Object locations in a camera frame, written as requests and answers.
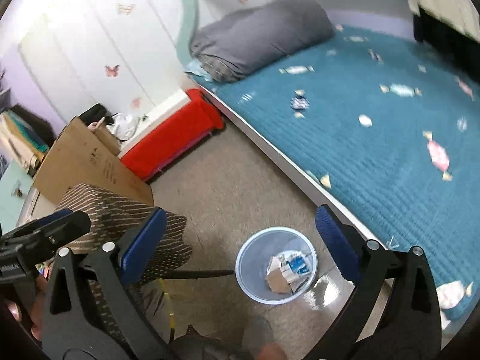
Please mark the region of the pink butterfly wall sticker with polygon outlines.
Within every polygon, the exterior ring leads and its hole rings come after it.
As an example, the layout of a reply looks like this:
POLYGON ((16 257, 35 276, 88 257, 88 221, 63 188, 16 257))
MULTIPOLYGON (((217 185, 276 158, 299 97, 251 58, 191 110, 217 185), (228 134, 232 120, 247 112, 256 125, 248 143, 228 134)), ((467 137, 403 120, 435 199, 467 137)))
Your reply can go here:
POLYGON ((120 71, 119 65, 115 65, 113 67, 107 66, 107 65, 105 66, 105 72, 108 78, 118 77, 119 71, 120 71))

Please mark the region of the white plastic bag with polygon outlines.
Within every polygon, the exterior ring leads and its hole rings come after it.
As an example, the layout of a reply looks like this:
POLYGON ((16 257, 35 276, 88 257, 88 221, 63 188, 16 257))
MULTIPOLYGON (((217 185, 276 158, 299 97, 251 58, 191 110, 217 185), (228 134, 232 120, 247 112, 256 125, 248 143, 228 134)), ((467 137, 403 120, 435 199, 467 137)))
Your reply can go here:
POLYGON ((113 122, 106 126, 106 129, 118 141, 128 141, 137 131, 141 119, 136 115, 126 115, 117 113, 112 116, 113 122))

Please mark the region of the light blue trash bin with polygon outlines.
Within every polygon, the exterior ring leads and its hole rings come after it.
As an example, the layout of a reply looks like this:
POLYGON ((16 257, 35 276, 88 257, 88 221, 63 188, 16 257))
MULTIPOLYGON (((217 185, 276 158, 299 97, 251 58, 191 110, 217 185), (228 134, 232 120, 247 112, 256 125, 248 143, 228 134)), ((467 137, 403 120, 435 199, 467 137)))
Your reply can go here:
POLYGON ((250 299, 270 306, 286 304, 306 293, 317 269, 312 242, 286 227, 267 228, 251 236, 235 262, 241 290, 250 299))

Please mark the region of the red covered bench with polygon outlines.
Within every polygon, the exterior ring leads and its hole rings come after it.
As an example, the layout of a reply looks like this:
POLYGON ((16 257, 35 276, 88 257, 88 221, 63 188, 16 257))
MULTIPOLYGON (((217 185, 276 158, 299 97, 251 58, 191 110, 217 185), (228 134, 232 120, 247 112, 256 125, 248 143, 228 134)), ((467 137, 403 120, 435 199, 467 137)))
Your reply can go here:
POLYGON ((186 92, 189 102, 147 133, 120 159, 144 181, 153 178, 206 136, 224 128, 221 114, 198 88, 186 92))

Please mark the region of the black clothes pile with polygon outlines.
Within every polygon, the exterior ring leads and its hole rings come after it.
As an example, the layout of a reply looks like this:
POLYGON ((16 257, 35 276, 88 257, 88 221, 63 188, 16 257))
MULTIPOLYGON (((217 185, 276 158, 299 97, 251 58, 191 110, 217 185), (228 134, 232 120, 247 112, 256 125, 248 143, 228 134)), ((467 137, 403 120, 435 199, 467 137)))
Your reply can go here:
POLYGON ((87 111, 81 113, 78 118, 85 124, 91 125, 93 123, 99 122, 101 119, 104 119, 103 123, 105 125, 113 125, 114 119, 112 114, 107 110, 105 106, 100 103, 93 105, 87 111))

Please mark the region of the trash in bin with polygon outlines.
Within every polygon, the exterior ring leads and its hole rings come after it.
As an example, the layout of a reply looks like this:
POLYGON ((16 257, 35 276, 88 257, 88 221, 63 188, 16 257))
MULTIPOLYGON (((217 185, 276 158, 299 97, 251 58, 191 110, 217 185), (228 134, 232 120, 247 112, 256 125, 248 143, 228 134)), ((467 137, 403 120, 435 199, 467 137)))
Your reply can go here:
POLYGON ((265 281, 274 293, 296 294, 311 276, 312 268, 308 255, 287 250, 270 258, 265 281))

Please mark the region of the blue checked pillow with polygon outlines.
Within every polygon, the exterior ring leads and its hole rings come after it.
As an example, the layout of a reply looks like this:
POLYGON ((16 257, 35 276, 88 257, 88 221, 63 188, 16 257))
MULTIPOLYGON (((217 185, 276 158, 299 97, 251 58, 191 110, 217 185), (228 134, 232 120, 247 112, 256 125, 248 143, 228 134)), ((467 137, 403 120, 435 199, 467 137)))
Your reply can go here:
POLYGON ((185 67, 184 72, 195 77, 202 77, 206 82, 213 82, 212 76, 202 67, 202 63, 194 58, 185 67))

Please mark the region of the grey folded quilt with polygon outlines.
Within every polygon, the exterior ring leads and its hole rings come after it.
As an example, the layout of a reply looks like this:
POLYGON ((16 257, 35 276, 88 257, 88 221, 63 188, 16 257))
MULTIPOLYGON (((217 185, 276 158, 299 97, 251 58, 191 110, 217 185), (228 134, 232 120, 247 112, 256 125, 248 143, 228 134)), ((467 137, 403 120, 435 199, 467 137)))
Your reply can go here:
POLYGON ((334 35, 319 2, 273 0, 201 28, 192 38, 190 55, 214 81, 233 83, 334 35))

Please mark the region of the hanging clothes on rack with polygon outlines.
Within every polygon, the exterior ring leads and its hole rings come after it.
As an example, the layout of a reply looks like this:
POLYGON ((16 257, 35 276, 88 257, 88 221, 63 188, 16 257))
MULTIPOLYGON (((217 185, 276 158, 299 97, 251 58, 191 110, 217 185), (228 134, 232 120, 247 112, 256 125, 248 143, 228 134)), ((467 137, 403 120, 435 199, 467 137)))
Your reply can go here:
POLYGON ((1 145, 30 176, 37 173, 54 143, 50 124, 22 105, 1 112, 1 145))

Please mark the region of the large cardboard box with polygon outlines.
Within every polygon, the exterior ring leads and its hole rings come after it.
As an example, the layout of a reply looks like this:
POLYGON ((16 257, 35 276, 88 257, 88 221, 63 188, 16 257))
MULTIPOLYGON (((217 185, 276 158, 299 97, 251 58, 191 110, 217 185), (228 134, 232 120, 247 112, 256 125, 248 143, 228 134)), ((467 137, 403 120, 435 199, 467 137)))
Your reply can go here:
POLYGON ((106 189, 148 206, 151 187, 134 175, 79 118, 63 129, 33 178, 33 187, 51 203, 79 184, 106 189))

